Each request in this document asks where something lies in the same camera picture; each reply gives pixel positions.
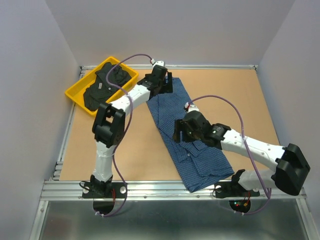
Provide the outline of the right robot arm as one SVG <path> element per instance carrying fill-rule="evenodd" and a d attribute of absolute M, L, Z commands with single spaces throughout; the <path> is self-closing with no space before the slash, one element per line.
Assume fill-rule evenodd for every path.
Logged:
<path fill-rule="evenodd" d="M 311 169 L 297 145 L 272 145 L 242 136 L 222 123 L 211 124 L 197 110 L 191 110 L 184 118 L 175 120 L 173 140 L 177 143 L 201 141 L 208 147 L 253 158 L 267 167 L 260 173 L 239 170 L 230 182 L 231 192 L 235 195 L 264 186 L 297 196 Z"/>

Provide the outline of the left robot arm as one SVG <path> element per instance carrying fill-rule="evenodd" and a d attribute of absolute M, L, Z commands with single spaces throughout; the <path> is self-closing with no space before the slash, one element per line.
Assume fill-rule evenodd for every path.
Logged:
<path fill-rule="evenodd" d="M 158 94 L 172 92 L 172 74 L 168 72 L 164 61 L 156 61 L 152 65 L 152 72 L 138 81 L 127 95 L 100 105 L 92 126 L 96 142 L 96 161 L 87 191 L 100 198 L 111 193 L 113 156 L 125 135 L 127 115 Z"/>

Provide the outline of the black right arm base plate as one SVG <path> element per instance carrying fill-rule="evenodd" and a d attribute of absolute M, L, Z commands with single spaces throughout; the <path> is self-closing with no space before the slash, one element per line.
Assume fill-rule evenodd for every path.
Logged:
<path fill-rule="evenodd" d="M 259 191 L 245 190 L 237 182 L 231 181 L 219 181 L 214 185 L 215 188 L 212 192 L 212 196 L 218 199 L 224 198 L 237 198 L 237 197 L 259 197 Z"/>

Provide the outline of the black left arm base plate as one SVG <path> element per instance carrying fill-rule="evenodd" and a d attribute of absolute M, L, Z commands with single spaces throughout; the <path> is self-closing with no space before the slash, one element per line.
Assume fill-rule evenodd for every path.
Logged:
<path fill-rule="evenodd" d="M 124 199 L 127 189 L 123 182 L 107 182 L 105 186 L 95 186 L 89 181 L 81 181 L 82 198 L 84 199 Z"/>

